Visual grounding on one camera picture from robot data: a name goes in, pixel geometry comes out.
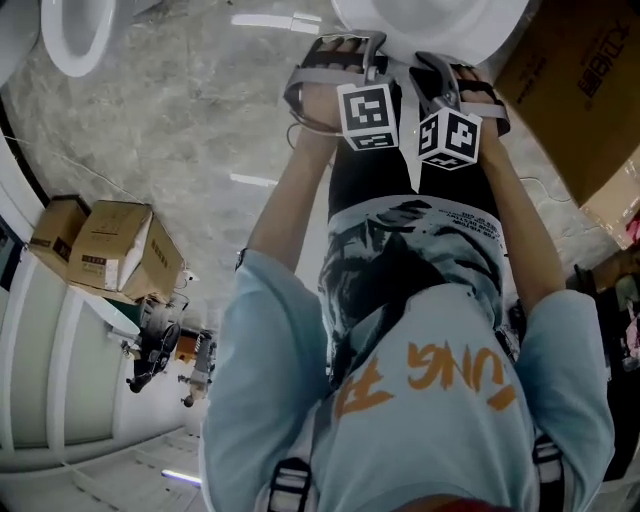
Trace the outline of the white toilet with seat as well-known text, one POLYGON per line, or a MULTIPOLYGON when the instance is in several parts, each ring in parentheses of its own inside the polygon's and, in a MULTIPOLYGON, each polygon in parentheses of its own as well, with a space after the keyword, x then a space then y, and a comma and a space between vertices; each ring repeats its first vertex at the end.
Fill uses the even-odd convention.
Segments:
POLYGON ((53 64, 73 78, 89 74, 111 39, 117 0, 41 0, 41 32, 53 64))

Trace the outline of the white oval basin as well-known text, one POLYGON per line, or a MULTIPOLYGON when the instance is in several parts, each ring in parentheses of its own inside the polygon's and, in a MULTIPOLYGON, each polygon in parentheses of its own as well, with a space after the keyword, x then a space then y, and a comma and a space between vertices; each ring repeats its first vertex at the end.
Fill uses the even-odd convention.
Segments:
POLYGON ((110 302, 78 287, 76 287, 76 291, 88 306, 110 327, 109 335, 112 338, 133 341, 138 338, 139 327, 110 302))

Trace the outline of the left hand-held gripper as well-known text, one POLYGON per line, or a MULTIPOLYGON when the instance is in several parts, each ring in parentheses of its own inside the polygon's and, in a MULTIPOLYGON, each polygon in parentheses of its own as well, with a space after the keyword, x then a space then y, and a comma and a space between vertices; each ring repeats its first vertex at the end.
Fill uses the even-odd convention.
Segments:
POLYGON ((396 147, 398 129, 391 95, 394 78, 387 73, 389 60, 381 51, 386 39, 387 35, 380 31, 330 33, 317 38, 302 63, 295 67, 284 90, 284 100, 297 123, 319 135, 341 137, 355 151, 396 147), (358 38, 366 44, 361 73, 316 68, 318 63, 330 63, 333 59, 346 66, 356 64, 358 55, 316 51, 324 39, 334 38, 358 38), (339 130, 325 129, 304 116, 301 96, 306 83, 335 86, 341 119, 339 130))

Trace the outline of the person's right forearm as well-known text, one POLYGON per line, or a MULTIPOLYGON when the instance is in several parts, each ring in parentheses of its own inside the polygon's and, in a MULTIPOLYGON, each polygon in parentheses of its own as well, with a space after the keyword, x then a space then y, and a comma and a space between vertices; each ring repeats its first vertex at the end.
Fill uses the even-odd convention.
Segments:
POLYGON ((495 131, 481 129, 480 165, 501 219, 518 296, 529 314, 546 297, 565 289, 560 257, 495 131))

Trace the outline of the large printed cardboard box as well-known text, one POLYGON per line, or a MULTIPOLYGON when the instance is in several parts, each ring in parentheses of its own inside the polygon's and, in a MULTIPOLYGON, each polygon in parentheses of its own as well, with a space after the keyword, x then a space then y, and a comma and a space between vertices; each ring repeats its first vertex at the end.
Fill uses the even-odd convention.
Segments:
POLYGON ((640 0, 543 0, 495 82, 577 206, 626 249, 640 210, 640 0))

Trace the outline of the person's right hand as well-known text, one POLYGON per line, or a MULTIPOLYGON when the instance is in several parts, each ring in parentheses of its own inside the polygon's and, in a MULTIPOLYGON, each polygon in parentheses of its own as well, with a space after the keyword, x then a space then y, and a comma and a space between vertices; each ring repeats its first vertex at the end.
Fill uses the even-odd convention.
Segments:
POLYGON ((456 64, 452 66, 452 71, 463 102, 503 105, 492 85, 478 69, 456 64))

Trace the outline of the open cardboard box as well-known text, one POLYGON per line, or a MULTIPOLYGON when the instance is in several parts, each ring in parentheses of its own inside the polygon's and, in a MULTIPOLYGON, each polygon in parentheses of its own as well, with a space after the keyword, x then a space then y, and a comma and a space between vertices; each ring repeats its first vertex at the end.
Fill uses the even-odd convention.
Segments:
POLYGON ((71 250, 67 281, 127 304, 167 304, 183 257, 147 204, 98 201, 71 250))

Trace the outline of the person's left hand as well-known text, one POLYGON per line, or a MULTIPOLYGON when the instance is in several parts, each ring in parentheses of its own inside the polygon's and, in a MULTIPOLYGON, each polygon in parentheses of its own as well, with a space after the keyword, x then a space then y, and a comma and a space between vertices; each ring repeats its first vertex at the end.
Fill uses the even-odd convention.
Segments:
MULTIPOLYGON (((355 65, 346 66, 344 62, 333 59, 330 63, 318 63, 316 68, 361 73, 361 54, 365 49, 366 43, 358 38, 324 39, 316 49, 317 52, 329 52, 334 55, 344 53, 349 57, 358 55, 358 58, 355 65)), ((303 114, 307 119, 323 125, 325 129, 341 128, 338 97, 334 85, 306 83, 303 85, 301 98, 303 114)))

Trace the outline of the light blue shirt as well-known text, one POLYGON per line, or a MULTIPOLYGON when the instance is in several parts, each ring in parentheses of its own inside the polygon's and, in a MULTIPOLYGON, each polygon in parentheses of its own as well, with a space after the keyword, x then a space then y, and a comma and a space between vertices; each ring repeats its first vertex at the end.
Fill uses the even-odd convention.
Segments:
POLYGON ((510 359, 500 222, 433 196, 336 214, 321 290, 247 251, 224 315, 202 428, 213 512, 253 512, 309 415, 318 512, 389 512, 433 494, 538 512, 547 436, 569 512, 614 452, 594 301, 564 290, 530 313, 510 359))

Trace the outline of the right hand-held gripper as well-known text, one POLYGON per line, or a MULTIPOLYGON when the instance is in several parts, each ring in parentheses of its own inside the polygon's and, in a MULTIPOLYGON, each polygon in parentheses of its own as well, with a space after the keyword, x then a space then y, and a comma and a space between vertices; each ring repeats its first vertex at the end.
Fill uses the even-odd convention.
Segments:
POLYGON ((417 51, 409 77, 422 110, 428 114, 419 124, 418 159, 443 170, 457 170, 478 161, 482 121, 501 124, 501 134, 510 129, 506 108, 501 104, 460 104, 457 79, 449 61, 431 52, 417 51))

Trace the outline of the person's left forearm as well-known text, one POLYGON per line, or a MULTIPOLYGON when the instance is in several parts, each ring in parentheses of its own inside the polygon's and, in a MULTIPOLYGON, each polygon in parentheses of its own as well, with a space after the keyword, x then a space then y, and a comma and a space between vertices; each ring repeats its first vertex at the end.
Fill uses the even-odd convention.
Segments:
POLYGON ((297 269, 315 197, 338 139, 302 129, 246 248, 297 269))

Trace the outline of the small cardboard box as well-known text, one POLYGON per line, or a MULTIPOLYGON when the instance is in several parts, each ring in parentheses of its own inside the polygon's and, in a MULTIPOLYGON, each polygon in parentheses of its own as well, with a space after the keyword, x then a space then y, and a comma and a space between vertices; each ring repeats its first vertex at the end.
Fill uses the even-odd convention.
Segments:
POLYGON ((73 244, 90 214, 91 208, 79 195, 53 197, 31 236, 30 252, 63 281, 73 244))

